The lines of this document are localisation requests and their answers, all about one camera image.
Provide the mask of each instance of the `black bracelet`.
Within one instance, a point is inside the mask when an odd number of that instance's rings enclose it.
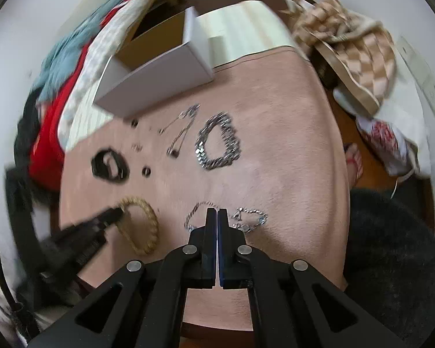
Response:
[[[118,167],[116,175],[111,173],[109,166],[105,163],[104,159],[107,154],[115,160],[116,166]],[[112,148],[106,148],[101,149],[95,156],[93,156],[92,174],[94,174],[94,177],[99,177],[109,182],[122,183],[129,177],[129,168],[121,153],[116,152]]]

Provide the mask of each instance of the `gold bracelet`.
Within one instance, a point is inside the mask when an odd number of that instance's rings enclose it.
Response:
[[[137,247],[134,241],[130,238],[129,233],[122,226],[122,220],[119,221],[116,226],[118,227],[119,232],[132,246],[136,255],[148,255],[156,248],[156,244],[158,243],[158,218],[156,218],[155,212],[151,205],[140,197],[125,197],[119,202],[119,207],[124,212],[126,212],[126,208],[130,205],[137,205],[142,208],[151,224],[150,237],[147,240],[145,246],[143,248]]]

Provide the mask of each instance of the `pink fabric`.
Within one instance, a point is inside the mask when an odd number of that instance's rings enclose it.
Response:
[[[210,200],[227,208],[257,208],[269,215],[267,224],[246,236],[247,242],[284,262],[305,259],[339,287],[349,221],[349,191],[340,132],[327,97],[312,65],[292,48],[283,47],[250,55],[221,66],[213,82],[169,99],[139,117],[136,129],[114,119],[80,142],[66,155],[61,188],[61,224],[80,221],[115,205],[128,195],[140,196],[155,210],[159,220],[159,245],[151,262],[188,241],[184,219],[198,201]],[[166,149],[188,121],[179,120],[159,136],[181,111],[200,103],[195,123],[185,139],[179,158]],[[203,170],[194,144],[207,119],[228,112],[241,140],[241,156],[231,166]],[[142,151],[132,150],[132,144]],[[121,151],[130,168],[125,184],[95,179],[91,157],[102,147]],[[206,143],[211,157],[224,149],[216,127]],[[142,167],[150,166],[149,178]],[[133,230],[135,239],[145,233],[142,214]],[[203,225],[201,207],[190,223]],[[107,233],[108,244],[81,273],[97,286],[128,260],[135,258],[129,244],[115,227]],[[247,292],[191,289],[184,322],[221,328],[251,330]]]

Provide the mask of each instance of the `silver screw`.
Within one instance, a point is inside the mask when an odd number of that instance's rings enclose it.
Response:
[[[142,263],[139,262],[138,260],[131,260],[127,265],[126,268],[128,269],[129,272],[136,272],[138,271],[140,268],[142,268]]]
[[[295,260],[293,262],[293,268],[295,268],[297,271],[306,271],[307,263],[304,260]]]
[[[248,255],[251,254],[253,250],[248,245],[243,244],[237,248],[237,251],[242,255]]]
[[[187,254],[187,255],[195,254],[195,252],[197,252],[197,247],[192,245],[192,244],[186,244],[182,248],[182,251],[184,252],[184,254]]]

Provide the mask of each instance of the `silver necklace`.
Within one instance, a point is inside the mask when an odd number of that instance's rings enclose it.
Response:
[[[209,159],[204,145],[211,130],[219,125],[221,127],[221,137],[225,144],[224,156]],[[198,139],[195,143],[195,154],[198,163],[205,170],[213,170],[218,167],[232,165],[233,161],[240,157],[240,140],[235,136],[235,128],[232,126],[232,118],[224,112],[214,115],[205,123],[203,129],[198,132]]]
[[[183,128],[179,134],[174,138],[172,144],[168,147],[168,149],[166,150],[166,154],[170,157],[173,158],[177,158],[179,156],[180,153],[180,149],[182,147],[182,144],[184,143],[184,140],[186,138],[186,135],[190,129],[190,127],[192,126],[193,122],[195,121],[195,117],[197,116],[198,113],[198,109],[200,108],[200,104],[196,103],[193,106],[190,106],[187,110],[182,111],[177,118],[175,118],[172,122],[170,122],[167,126],[165,126],[162,129],[158,130],[158,134],[162,135],[176,120],[178,119],[185,119],[186,117],[190,118],[189,123],[187,124],[187,126],[185,128]],[[178,139],[180,139],[180,137],[182,137],[182,141],[180,142],[179,148],[174,149],[174,145],[176,145],[176,142]]]
[[[197,228],[195,225],[189,224],[189,222],[190,222],[190,219],[193,217],[193,215],[196,213],[196,211],[198,210],[198,208],[201,205],[208,205],[212,208],[219,209],[219,207],[216,204],[214,204],[213,202],[208,201],[208,200],[200,201],[200,202],[196,203],[194,205],[193,209],[190,211],[190,213],[186,216],[186,220],[184,222],[184,227],[188,231],[192,231],[192,230]],[[244,207],[237,208],[236,212],[231,216],[231,218],[233,220],[236,220],[236,221],[241,221],[242,220],[242,213],[259,215],[258,222],[256,224],[248,225],[248,224],[242,224],[240,222],[236,222],[236,223],[232,224],[233,228],[239,229],[239,230],[243,231],[244,233],[249,233],[249,232],[255,230],[257,227],[264,225],[268,220],[267,213],[259,211],[258,209],[248,209],[248,208],[244,208]]]

